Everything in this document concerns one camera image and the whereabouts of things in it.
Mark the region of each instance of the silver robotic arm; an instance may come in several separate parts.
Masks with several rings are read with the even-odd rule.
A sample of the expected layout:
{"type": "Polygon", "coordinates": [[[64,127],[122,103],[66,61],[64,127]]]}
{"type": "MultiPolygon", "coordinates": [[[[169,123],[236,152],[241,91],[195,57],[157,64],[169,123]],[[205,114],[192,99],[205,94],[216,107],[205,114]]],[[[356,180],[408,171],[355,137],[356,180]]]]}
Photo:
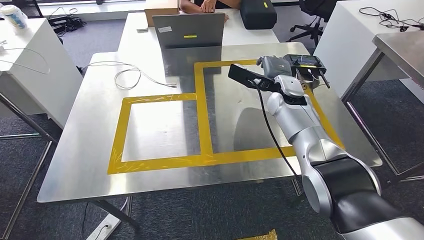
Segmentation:
{"type": "Polygon", "coordinates": [[[261,57],[258,63],[264,75],[232,65],[228,76],[273,92],[268,111],[295,149],[311,207],[347,240],[423,240],[424,226],[381,197],[374,171],[330,139],[289,64],[279,57],[261,57]]]}

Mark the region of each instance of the yellow tape on floor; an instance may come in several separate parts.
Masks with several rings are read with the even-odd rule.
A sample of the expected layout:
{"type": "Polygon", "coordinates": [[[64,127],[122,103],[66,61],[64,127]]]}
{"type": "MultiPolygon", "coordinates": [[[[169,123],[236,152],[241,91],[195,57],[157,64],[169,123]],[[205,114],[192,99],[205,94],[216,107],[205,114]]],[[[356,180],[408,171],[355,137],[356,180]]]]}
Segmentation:
{"type": "MultiPolygon", "coordinates": [[[[255,59],[235,60],[235,61],[210,61],[196,62],[194,64],[194,93],[156,95],[156,96],[137,96],[125,97],[122,99],[122,106],[116,126],[115,137],[113,140],[112,150],[110,153],[110,161],[107,174],[131,173],[159,169],[185,168],[185,167],[201,167],[220,164],[242,163],[258,160],[280,158],[280,153],[276,147],[263,148],[245,151],[220,152],[214,153],[211,141],[211,132],[208,118],[208,107],[206,102],[206,90],[204,81],[204,68],[216,68],[230,66],[231,64],[256,65],[255,59]],[[165,157],[155,159],[130,159],[123,162],[122,156],[124,144],[127,135],[128,122],[130,119],[130,111],[132,104],[168,102],[168,101],[196,101],[197,105],[197,124],[199,132],[200,154],[190,156],[165,157]]],[[[320,121],[327,134],[340,146],[343,146],[330,122],[321,110],[317,100],[309,89],[305,90],[309,95],[320,121]]],[[[281,148],[286,157],[295,156],[292,146],[281,148]]]]}
{"type": "Polygon", "coordinates": [[[273,229],[272,231],[268,232],[268,234],[266,235],[242,238],[239,240],[277,240],[277,233],[276,233],[276,230],[273,229]]]}

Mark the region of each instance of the silver laptop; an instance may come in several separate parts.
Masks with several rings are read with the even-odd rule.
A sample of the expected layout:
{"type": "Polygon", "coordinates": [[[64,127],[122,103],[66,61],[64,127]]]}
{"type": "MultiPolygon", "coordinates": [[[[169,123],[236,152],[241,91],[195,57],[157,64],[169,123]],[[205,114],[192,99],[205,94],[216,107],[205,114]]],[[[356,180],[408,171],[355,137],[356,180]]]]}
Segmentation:
{"type": "Polygon", "coordinates": [[[222,46],[225,13],[153,16],[162,49],[222,46]]]}

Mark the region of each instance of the metal table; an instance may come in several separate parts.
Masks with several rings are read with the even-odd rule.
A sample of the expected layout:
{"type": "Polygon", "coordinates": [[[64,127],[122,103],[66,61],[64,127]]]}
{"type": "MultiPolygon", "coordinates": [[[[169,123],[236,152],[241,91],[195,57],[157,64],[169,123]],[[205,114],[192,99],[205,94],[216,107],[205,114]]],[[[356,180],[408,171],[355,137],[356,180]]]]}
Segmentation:
{"type": "Polygon", "coordinates": [[[377,34],[372,42],[377,49],[369,57],[363,68],[353,80],[351,87],[342,98],[342,102],[346,104],[352,116],[356,119],[359,126],[372,145],[380,152],[382,158],[387,162],[390,169],[394,172],[395,177],[388,184],[398,182],[423,180],[424,175],[411,176],[424,168],[424,162],[419,163],[404,172],[400,172],[393,162],[390,160],[383,147],[374,137],[373,133],[367,127],[355,107],[352,105],[352,99],[358,90],[364,85],[365,81],[373,74],[373,71],[382,61],[389,58],[392,63],[397,65],[406,75],[414,79],[421,86],[424,86],[424,32],[397,32],[377,34]]]}
{"type": "MultiPolygon", "coordinates": [[[[114,75],[122,66],[90,66],[76,97],[37,201],[82,202],[96,205],[124,222],[137,225],[105,200],[136,193],[190,188],[223,183],[292,176],[281,158],[242,163],[180,167],[107,174],[119,114],[125,97],[193,93],[194,63],[257,59],[264,55],[284,56],[308,51],[299,42],[223,47],[150,50],[149,57],[96,53],[91,62],[120,61],[138,66],[158,82],[177,83],[169,88],[142,78],[131,90],[118,89],[114,75]]],[[[249,69],[260,71],[258,66],[249,69]]],[[[203,71],[210,138],[213,152],[222,153],[275,147],[265,126],[256,90],[229,79],[228,66],[203,71]]],[[[138,74],[128,72],[119,84],[132,85],[138,74]]],[[[317,101],[346,149],[369,166],[381,159],[342,102],[331,90],[314,90],[317,101]]],[[[130,110],[122,161],[195,155],[200,152],[195,101],[133,104],[130,110]]],[[[281,146],[287,140],[275,119],[270,123],[281,146]]],[[[289,157],[300,173],[296,157],[289,157]]]]}

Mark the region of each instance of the black case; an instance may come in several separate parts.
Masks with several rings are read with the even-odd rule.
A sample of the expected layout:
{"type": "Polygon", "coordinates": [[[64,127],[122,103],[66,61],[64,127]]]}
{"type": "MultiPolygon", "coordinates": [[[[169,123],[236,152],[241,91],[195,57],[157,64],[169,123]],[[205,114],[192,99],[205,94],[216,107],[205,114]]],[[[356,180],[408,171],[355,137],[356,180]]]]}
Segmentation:
{"type": "Polygon", "coordinates": [[[277,22],[271,0],[242,0],[240,14],[246,29],[272,29],[277,22]]]}

